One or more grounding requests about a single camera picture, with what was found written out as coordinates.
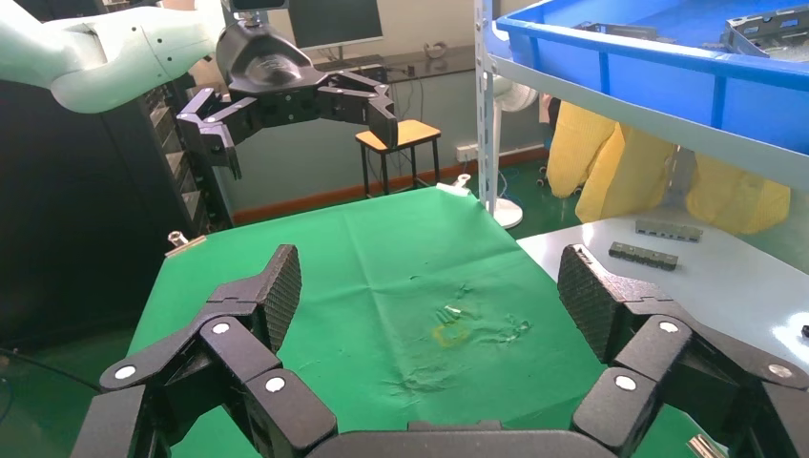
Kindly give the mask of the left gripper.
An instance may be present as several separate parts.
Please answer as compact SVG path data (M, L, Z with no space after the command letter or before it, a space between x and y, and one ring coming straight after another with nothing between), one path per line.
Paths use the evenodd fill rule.
M267 24L237 22L218 38L216 61L232 101L199 90L176 116L189 152L242 179L237 145L259 127L319 117L365 125L385 147L398 145L390 88L357 73L324 73Z

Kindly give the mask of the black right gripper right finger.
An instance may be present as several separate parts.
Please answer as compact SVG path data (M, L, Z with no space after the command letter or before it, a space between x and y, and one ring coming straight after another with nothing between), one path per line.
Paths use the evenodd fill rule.
M638 449L663 406L688 414L732 457L808 453L808 376L700 323L657 285L615 275L581 244L557 289L604 372L571 426L617 457Z

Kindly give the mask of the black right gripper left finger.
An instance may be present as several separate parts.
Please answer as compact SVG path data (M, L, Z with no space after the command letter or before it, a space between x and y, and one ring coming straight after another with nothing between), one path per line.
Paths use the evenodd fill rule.
M300 295L292 244L218 286L187 325L104 371L73 456L167 457L216 408L263 457L303 457L335 436L334 413L279 357Z

